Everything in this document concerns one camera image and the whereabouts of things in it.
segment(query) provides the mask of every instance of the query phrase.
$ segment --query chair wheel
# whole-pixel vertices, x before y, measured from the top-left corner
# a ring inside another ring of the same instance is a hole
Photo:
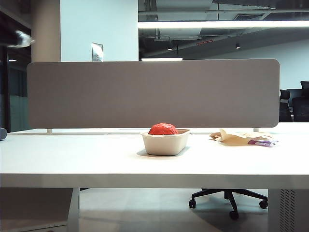
[[[233,220],[237,220],[239,218],[238,212],[231,211],[230,212],[230,218]]]
[[[194,199],[191,199],[190,201],[189,201],[189,207],[191,208],[191,209],[195,209],[195,206],[197,205],[197,203],[196,203],[196,201],[194,200]]]
[[[267,209],[267,206],[268,206],[268,201],[266,201],[266,200],[260,201],[260,207],[262,209]]]

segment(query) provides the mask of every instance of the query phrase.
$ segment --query gray fabric panel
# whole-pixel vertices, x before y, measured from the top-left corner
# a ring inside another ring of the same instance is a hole
[[[28,73],[34,128],[274,127],[274,59],[38,62]]]

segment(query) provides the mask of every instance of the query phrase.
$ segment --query gray floor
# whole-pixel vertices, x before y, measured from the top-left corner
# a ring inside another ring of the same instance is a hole
[[[82,232],[265,232],[267,210],[259,200],[234,194],[239,219],[223,193],[196,198],[199,189],[91,188],[81,191],[80,231]],[[267,195],[267,190],[254,190]]]

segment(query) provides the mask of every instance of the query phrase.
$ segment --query sign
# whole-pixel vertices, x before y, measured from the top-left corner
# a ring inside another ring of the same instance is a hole
[[[92,43],[92,61],[103,61],[103,45]]]

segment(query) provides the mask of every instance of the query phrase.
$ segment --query chair base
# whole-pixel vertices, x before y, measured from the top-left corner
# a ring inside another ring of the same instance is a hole
[[[239,218],[237,205],[236,205],[236,202],[233,196],[233,192],[243,194],[246,196],[250,196],[250,197],[255,197],[258,199],[262,199],[262,201],[260,202],[260,207],[262,209],[266,209],[268,207],[268,197],[266,196],[263,196],[261,194],[258,194],[256,192],[252,192],[246,189],[225,189],[225,188],[214,188],[214,189],[213,188],[202,188],[202,191],[192,194],[191,200],[189,201],[189,207],[193,209],[196,207],[196,201],[194,200],[195,197],[201,197],[201,196],[205,196],[205,195],[209,195],[209,194],[213,194],[217,192],[224,192],[224,199],[230,200],[231,205],[233,207],[233,211],[231,211],[229,215],[231,219],[233,220],[236,220]]]

